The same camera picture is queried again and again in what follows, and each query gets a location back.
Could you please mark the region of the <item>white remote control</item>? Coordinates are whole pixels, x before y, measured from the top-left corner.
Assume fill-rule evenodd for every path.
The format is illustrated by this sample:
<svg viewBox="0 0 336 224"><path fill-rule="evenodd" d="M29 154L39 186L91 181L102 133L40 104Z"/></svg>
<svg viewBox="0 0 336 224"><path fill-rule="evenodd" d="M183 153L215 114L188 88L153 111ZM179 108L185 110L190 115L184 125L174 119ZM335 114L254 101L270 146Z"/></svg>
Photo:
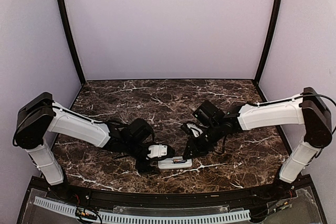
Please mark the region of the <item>white remote control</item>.
<svg viewBox="0 0 336 224"><path fill-rule="evenodd" d="M186 163L183 164L174 164L173 159L184 159L182 156L166 158L162 161L158 161L157 165L158 168L161 170L168 170L168 169L183 169L183 168L190 168L192 167L192 159L187 159Z"/></svg>

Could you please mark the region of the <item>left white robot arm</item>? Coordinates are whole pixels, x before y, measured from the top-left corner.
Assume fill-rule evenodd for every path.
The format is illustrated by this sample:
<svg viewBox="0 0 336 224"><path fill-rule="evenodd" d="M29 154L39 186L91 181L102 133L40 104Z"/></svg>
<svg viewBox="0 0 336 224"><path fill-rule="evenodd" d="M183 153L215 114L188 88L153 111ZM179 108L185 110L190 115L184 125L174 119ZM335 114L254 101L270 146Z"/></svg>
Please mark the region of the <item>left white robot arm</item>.
<svg viewBox="0 0 336 224"><path fill-rule="evenodd" d="M48 144L46 132L58 133L82 140L110 152L125 153L136 160L139 172L151 171L150 160L165 155L165 146L154 142L152 127L143 119L131 124L117 120L97 121L66 109L44 92L22 107L12 145L24 149L44 175L54 193L63 201L74 197L74 189L66 183L66 175L56 161Z"/></svg>

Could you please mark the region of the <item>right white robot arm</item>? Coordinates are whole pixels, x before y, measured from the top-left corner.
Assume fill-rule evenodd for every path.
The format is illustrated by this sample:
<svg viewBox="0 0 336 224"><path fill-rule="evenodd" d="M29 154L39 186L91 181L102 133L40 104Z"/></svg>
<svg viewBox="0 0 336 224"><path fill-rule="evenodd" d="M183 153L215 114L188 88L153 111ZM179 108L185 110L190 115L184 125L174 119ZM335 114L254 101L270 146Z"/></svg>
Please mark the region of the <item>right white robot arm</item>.
<svg viewBox="0 0 336 224"><path fill-rule="evenodd" d="M264 103L245 103L233 106L227 112L205 100L193 116L202 124L185 123L182 129L189 134L183 153L184 159L202 157L213 151L216 143L228 135L256 128L297 124L305 126L305 135L289 158L282 164L278 178L268 188L273 200L288 191L288 184L296 180L301 171L327 147L333 138L331 112L323 102L325 95L311 87L282 100Z"/></svg>

